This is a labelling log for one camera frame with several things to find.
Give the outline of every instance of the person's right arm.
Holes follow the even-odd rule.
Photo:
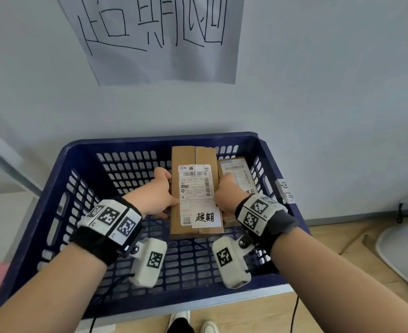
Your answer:
[[[215,202],[234,214],[247,196],[226,174]],[[324,332],[408,332],[406,302],[300,228],[280,235],[270,256]]]

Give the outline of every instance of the wooden floor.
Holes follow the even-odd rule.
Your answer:
[[[311,232],[313,237],[335,252],[340,253],[345,247],[349,246],[343,254],[346,259],[362,268],[408,302],[408,284],[362,244],[362,237],[365,234],[376,239],[381,231],[393,225],[395,225],[395,220],[390,218],[321,225],[311,227]],[[211,319],[218,325],[221,333],[289,332],[295,301],[295,293],[285,293],[199,309],[192,311],[191,325],[196,332],[199,332],[202,323],[206,319]],[[169,316],[165,315],[128,321],[117,324],[115,332],[164,333],[168,319]],[[301,302],[296,312],[293,331],[295,333],[322,332]]]

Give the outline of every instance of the basket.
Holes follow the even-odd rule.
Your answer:
[[[156,138],[79,140],[66,145],[59,154],[42,196],[30,219],[4,283],[0,306],[68,243],[79,219],[100,200],[126,194],[153,178],[157,166],[170,169],[172,146],[215,147],[218,158],[244,156],[258,191],[282,203],[277,179],[281,173],[266,143],[256,133],[202,134]],[[296,204],[288,205],[308,232]],[[103,305],[101,295],[121,275],[130,272],[133,259],[119,259],[108,267],[84,319],[109,316],[182,302],[203,300],[247,290],[286,284],[272,263],[260,265],[256,255],[246,256],[252,281],[231,290],[222,282],[212,255],[212,243],[219,238],[169,240],[169,224],[147,217],[143,237],[168,242],[168,250],[157,284],[152,289],[138,288],[128,280],[115,287]],[[241,227],[225,229],[223,236],[238,238]]]

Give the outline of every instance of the barcode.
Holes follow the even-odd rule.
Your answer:
[[[226,166],[225,169],[226,170],[241,170],[244,168],[244,165],[238,165],[238,166]]]
[[[205,195],[212,196],[212,194],[210,194],[210,183],[208,181],[208,178],[204,179],[204,184],[205,184]]]
[[[207,176],[208,172],[206,171],[196,171],[196,172],[183,172],[183,176]]]

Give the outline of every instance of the hand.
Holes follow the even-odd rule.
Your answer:
[[[248,197],[234,181],[232,173],[226,173],[219,182],[219,189],[215,193],[215,203],[224,212],[234,215],[236,207]]]
[[[168,192],[168,180],[172,175],[162,167],[155,168],[153,175],[155,178],[152,181],[124,195],[123,198],[139,210],[142,218],[146,215],[155,215],[166,219],[168,216],[163,210],[179,203],[179,200]]]

